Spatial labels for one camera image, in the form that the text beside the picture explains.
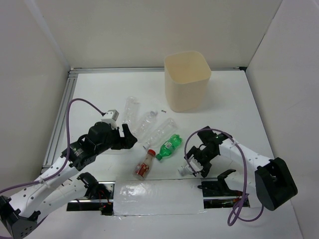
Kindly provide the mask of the green plastic bottle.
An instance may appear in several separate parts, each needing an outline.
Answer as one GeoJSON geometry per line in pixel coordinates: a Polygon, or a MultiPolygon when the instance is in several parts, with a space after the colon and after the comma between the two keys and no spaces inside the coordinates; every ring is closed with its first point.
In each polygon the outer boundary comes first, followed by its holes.
{"type": "Polygon", "coordinates": [[[156,159],[161,161],[166,157],[170,157],[178,147],[182,144],[182,138],[179,134],[173,134],[161,147],[156,159]]]}

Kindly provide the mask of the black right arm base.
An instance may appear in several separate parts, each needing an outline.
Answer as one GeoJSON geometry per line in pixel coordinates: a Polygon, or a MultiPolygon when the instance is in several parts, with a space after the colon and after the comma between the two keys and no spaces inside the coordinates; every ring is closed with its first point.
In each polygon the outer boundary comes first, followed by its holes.
{"type": "Polygon", "coordinates": [[[224,180],[201,181],[204,209],[232,208],[242,197],[242,191],[231,190],[224,180]]]}

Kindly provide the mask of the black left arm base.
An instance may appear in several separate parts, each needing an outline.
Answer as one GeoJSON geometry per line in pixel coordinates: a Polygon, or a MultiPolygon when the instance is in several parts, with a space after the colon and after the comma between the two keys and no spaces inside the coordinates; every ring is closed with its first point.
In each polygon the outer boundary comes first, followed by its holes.
{"type": "Polygon", "coordinates": [[[67,212],[98,212],[103,216],[113,216],[115,181],[101,181],[100,190],[92,198],[82,197],[67,204],[67,212]]]}

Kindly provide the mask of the red label bottle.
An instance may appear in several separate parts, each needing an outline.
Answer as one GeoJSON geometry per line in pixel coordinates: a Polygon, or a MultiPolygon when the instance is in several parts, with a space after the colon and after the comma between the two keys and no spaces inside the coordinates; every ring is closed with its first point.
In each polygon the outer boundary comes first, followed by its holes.
{"type": "Polygon", "coordinates": [[[138,180],[144,180],[148,176],[152,168],[155,155],[156,152],[152,149],[149,149],[145,155],[145,158],[136,165],[134,169],[134,176],[138,180]]]}

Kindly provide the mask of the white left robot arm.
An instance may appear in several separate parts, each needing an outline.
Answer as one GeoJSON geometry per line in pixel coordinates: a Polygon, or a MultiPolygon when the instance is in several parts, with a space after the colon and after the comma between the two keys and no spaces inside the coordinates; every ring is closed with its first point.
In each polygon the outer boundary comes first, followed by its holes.
{"type": "Polygon", "coordinates": [[[0,220],[14,239],[23,239],[53,211],[78,198],[94,199],[99,192],[110,196],[107,188],[88,172],[82,172],[108,149],[131,149],[138,141],[123,124],[119,128],[97,122],[87,134],[65,149],[55,163],[37,178],[38,184],[0,198],[0,220]]]}

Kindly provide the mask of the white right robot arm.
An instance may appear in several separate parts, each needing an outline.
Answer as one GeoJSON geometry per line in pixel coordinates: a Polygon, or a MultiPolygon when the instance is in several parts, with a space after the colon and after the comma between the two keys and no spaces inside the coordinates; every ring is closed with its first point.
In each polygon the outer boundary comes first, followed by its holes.
{"type": "Polygon", "coordinates": [[[206,126],[195,132],[202,142],[184,151],[186,165],[180,174],[207,177],[212,166],[212,159],[222,156],[232,162],[246,166],[243,174],[229,170],[230,177],[218,182],[217,189],[222,195],[239,191],[246,185],[246,192],[257,196],[260,203],[268,210],[274,211],[298,193],[286,162],[262,156],[243,146],[226,132],[206,126]]]}

